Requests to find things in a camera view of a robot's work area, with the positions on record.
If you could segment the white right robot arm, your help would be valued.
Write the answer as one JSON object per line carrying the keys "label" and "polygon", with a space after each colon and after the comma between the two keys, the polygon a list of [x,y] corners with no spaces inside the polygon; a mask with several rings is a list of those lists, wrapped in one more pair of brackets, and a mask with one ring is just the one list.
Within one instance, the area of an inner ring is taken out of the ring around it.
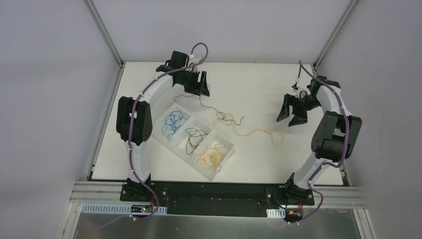
{"label": "white right robot arm", "polygon": [[354,116],[341,97],[340,84],[320,76],[311,79],[306,88],[293,84],[294,94],[284,96],[280,122],[289,116],[289,126],[305,124],[308,111],[320,107],[323,116],[311,140],[311,154],[302,167],[291,174],[281,188],[281,198],[287,204],[313,204],[311,187],[329,167],[340,167],[353,152],[362,119]]}

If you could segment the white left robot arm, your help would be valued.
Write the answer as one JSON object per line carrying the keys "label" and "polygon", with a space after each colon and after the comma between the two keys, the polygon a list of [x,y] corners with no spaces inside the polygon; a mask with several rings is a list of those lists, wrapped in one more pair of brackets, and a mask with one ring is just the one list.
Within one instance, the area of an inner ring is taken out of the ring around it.
{"label": "white left robot arm", "polygon": [[209,96],[207,73],[199,70],[206,58],[173,51],[171,58],[156,68],[151,82],[143,90],[118,100],[116,132],[125,143],[129,162],[127,180],[135,183],[132,193],[139,201],[156,197],[146,183],[150,167],[143,153],[153,132],[151,108],[175,85],[183,86],[186,93]]}

